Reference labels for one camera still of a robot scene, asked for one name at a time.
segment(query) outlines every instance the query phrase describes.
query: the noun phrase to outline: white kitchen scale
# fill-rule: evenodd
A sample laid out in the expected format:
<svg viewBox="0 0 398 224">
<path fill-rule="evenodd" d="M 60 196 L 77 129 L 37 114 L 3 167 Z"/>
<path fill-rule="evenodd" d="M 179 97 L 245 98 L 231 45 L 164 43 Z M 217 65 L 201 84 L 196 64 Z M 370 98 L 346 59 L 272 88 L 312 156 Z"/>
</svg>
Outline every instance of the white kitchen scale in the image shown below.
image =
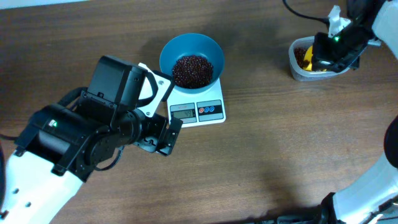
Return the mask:
<svg viewBox="0 0 398 224">
<path fill-rule="evenodd" d="M 167 110 L 169 123 L 173 117 L 181 119 L 183 128 L 224 122 L 226 117 L 220 79 L 205 91 L 175 86 L 167 99 Z"/>
</svg>

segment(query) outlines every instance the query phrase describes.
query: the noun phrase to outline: wood grain surface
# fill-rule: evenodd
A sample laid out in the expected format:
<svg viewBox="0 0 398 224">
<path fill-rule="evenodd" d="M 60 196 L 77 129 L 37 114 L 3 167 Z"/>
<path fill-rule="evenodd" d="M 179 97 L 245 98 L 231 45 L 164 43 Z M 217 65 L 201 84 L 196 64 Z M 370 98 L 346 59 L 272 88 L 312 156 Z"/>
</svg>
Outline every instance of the wood grain surface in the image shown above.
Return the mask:
<svg viewBox="0 0 398 224">
<path fill-rule="evenodd" d="M 291 2 L 313 16 L 345 8 Z M 398 114 L 398 63 L 385 45 L 368 48 L 357 71 L 295 81 L 290 44 L 326 27 L 281 1 L 90 1 L 3 10 L 0 21 L 0 133 L 8 135 L 87 86 L 102 55 L 159 69 L 171 38 L 197 32 L 226 57 L 225 123 L 183 129 L 169 157 L 128 147 L 52 223 L 222 223 L 317 205 L 376 162 Z M 2 144 L 9 156 L 15 146 Z"/>
</svg>

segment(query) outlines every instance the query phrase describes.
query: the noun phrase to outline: black cable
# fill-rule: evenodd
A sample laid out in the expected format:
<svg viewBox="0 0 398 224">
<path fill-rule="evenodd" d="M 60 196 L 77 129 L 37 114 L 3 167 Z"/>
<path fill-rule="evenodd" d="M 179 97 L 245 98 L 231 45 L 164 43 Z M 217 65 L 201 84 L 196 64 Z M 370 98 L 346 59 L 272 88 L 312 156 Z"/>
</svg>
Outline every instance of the black cable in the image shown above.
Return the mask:
<svg viewBox="0 0 398 224">
<path fill-rule="evenodd" d="M 65 107 L 68 106 L 71 102 L 73 102 L 73 100 L 77 99 L 80 96 L 80 93 L 83 90 L 87 91 L 87 87 L 79 87 L 70 91 L 68 94 L 62 97 L 58 104 Z"/>
<path fill-rule="evenodd" d="M 381 221 L 388 221 L 388 220 L 393 220 L 393 219 L 398 219 L 398 217 L 388 217 L 388 218 L 379 218 L 377 223 L 381 223 Z"/>
<path fill-rule="evenodd" d="M 77 104 L 79 103 L 79 100 L 76 100 L 71 106 L 70 106 L 70 110 L 71 111 L 73 111 L 76 107 L 77 107 Z"/>
<path fill-rule="evenodd" d="M 119 149 L 118 155 L 116 156 L 114 161 L 109 166 L 104 167 L 104 168 L 98 168 L 97 166 L 95 166 L 94 170 L 106 171 L 106 170 L 108 170 L 110 168 L 113 168 L 119 162 L 120 158 L 122 157 L 124 146 L 120 146 L 118 149 Z"/>
<path fill-rule="evenodd" d="M 3 139 L 3 140 L 15 141 L 15 140 L 17 140 L 17 138 L 18 137 L 15 137 L 15 136 L 6 136 L 3 134 L 0 134 L 0 139 Z"/>
<path fill-rule="evenodd" d="M 329 27 L 329 25 L 330 25 L 330 23 L 329 23 L 329 18 L 317 18 L 317 17 L 306 16 L 306 15 L 300 14 L 300 13 L 294 11 L 294 10 L 286 3 L 286 0 L 282 0 L 282 2 L 284 3 L 285 7 L 286 7 L 291 13 L 295 14 L 296 16 L 302 17 L 302 18 L 304 18 L 304 19 L 312 19 L 312 20 L 315 20 L 315 21 L 319 21 L 319 22 L 324 23 L 327 27 Z"/>
</svg>

